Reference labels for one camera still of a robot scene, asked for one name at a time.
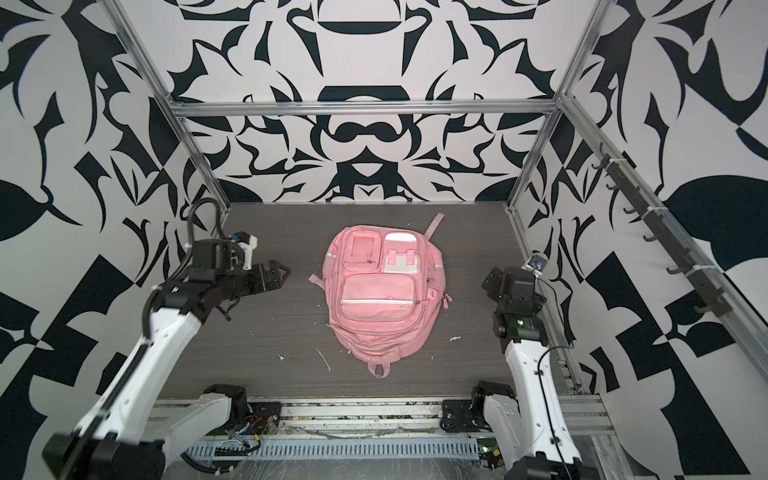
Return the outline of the pink student backpack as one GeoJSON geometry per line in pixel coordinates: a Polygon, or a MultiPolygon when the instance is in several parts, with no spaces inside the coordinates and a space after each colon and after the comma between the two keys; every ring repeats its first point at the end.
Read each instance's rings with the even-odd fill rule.
{"type": "Polygon", "coordinates": [[[418,352],[440,312],[449,307],[441,251],[432,243],[444,215],[425,232],[393,227],[347,227],[328,247],[321,275],[329,326],[340,344],[376,378],[418,352]]]}

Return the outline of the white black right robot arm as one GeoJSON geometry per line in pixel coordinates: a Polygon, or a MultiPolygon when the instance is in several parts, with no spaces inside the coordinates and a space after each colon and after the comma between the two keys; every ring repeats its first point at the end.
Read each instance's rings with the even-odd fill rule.
{"type": "Polygon", "coordinates": [[[495,267],[481,288],[495,304],[493,332],[514,384],[480,381],[469,401],[443,401],[440,428],[491,431],[499,453],[480,458],[491,467],[503,462],[506,479],[598,479],[598,470],[584,464],[558,400],[550,355],[560,348],[538,317],[546,299],[536,292],[536,276],[495,267]]]}

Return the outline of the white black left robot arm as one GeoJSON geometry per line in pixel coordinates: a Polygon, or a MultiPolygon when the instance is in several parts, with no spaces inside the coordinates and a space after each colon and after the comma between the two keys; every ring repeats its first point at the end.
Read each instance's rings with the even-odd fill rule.
{"type": "Polygon", "coordinates": [[[291,270],[277,260],[252,262],[255,237],[190,244],[181,265],[155,286],[142,309],[142,335],[101,398],[69,434],[57,433],[42,458],[58,479],[159,479],[168,464],[198,439],[223,428],[239,430],[249,414],[247,393],[215,384],[150,440],[150,413],[181,354],[223,302],[283,287],[291,270]]]}

